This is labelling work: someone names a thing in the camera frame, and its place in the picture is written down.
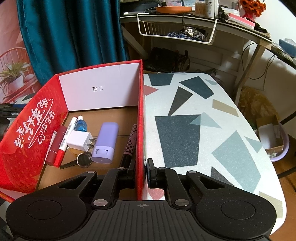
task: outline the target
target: red marker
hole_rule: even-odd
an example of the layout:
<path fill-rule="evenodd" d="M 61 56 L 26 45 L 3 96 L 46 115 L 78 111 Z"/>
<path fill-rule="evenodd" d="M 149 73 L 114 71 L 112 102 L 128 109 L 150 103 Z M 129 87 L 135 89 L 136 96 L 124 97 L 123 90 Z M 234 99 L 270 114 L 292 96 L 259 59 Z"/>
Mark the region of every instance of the red marker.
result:
<path fill-rule="evenodd" d="M 61 145 L 60 145 L 59 150 L 57 152 L 56 158 L 54 160 L 55 167 L 60 167 L 60 165 L 63 161 L 64 155 L 65 155 L 65 152 L 67 149 L 67 139 L 68 139 L 69 135 L 71 134 L 71 132 L 74 130 L 77 120 L 78 119 L 76 117 L 73 117 L 69 126 L 68 126 L 66 134 L 61 142 Z"/>

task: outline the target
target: patterned table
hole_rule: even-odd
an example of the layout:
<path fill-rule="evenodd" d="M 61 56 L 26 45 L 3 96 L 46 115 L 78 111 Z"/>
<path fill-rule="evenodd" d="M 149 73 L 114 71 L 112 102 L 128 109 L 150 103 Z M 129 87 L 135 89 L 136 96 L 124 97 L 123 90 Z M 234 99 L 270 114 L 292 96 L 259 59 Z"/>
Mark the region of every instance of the patterned table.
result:
<path fill-rule="evenodd" d="M 273 165 L 244 116 L 220 85 L 201 73 L 144 75 L 145 158 L 178 174 L 196 170 L 269 200 L 277 213 L 286 203 Z M 163 199 L 160 189 L 148 199 Z"/>

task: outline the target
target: white wall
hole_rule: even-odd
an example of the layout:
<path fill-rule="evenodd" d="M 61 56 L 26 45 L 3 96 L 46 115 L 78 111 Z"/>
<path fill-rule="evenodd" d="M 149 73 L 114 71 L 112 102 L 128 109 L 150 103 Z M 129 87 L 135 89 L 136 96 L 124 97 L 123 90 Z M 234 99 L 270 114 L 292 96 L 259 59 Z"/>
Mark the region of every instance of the white wall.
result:
<path fill-rule="evenodd" d="M 279 1 L 267 0 L 266 11 L 255 21 L 271 34 L 271 39 L 279 43 L 279 39 L 291 38 L 296 41 L 296 17 Z M 250 77 L 261 76 L 272 56 L 268 50 L 258 61 Z M 263 90 L 263 80 L 248 80 L 246 85 Z M 281 120 L 296 111 L 296 70 L 275 57 L 268 69 L 264 94 L 278 111 Z M 285 130 L 296 138 L 296 118 L 285 124 Z"/>

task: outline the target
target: small box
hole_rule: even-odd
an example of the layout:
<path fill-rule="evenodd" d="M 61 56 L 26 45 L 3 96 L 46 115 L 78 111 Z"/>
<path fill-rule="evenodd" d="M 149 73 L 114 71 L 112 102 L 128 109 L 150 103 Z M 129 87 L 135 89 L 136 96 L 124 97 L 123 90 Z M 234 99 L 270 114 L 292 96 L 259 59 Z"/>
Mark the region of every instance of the small box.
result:
<path fill-rule="evenodd" d="M 256 123 L 259 139 L 267 154 L 281 152 L 284 148 L 284 142 L 276 115 L 256 119 Z"/>
<path fill-rule="evenodd" d="M 67 144 L 70 148 L 88 151 L 92 139 L 93 137 L 89 132 L 72 131 L 67 139 Z"/>
<path fill-rule="evenodd" d="M 251 29 L 254 29 L 255 28 L 255 23 L 245 19 L 245 18 L 242 18 L 240 16 L 237 16 L 233 13 L 229 13 L 229 16 L 228 16 L 228 19 L 231 20 L 231 21 L 234 21 L 236 23 L 239 23 L 247 28 L 251 28 Z"/>

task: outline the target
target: white wire basket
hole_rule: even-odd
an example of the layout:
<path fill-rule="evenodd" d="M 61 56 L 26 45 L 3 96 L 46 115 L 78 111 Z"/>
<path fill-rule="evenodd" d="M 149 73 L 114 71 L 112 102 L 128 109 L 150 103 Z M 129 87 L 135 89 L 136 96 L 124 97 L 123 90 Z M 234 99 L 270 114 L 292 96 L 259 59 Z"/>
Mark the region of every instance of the white wire basket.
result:
<path fill-rule="evenodd" d="M 138 21 L 139 33 L 142 36 L 178 39 L 178 40 L 190 41 L 194 43 L 212 45 L 215 40 L 215 30 L 216 30 L 218 19 L 215 19 L 212 32 L 207 35 L 206 41 L 183 39 L 178 37 L 167 36 L 169 32 L 177 32 L 180 29 L 182 29 L 184 24 L 181 24 L 181 23 L 167 23 L 167 22 L 161 23 L 161 22 L 142 21 L 142 20 L 139 20 L 139 14 L 137 14 L 137 21 Z"/>

